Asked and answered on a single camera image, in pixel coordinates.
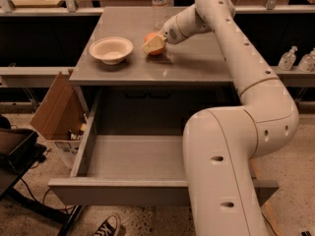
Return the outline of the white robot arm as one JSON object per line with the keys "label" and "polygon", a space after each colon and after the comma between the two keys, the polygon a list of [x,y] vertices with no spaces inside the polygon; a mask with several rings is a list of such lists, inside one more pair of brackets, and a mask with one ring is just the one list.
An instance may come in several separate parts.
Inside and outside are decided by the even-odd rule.
{"label": "white robot arm", "polygon": [[268,236],[248,162],[284,147],[299,124],[283,82],[233,17],[229,0],[195,0],[142,47],[151,54],[213,32],[239,96],[239,105],[201,110],[184,128],[183,161],[196,236]]}

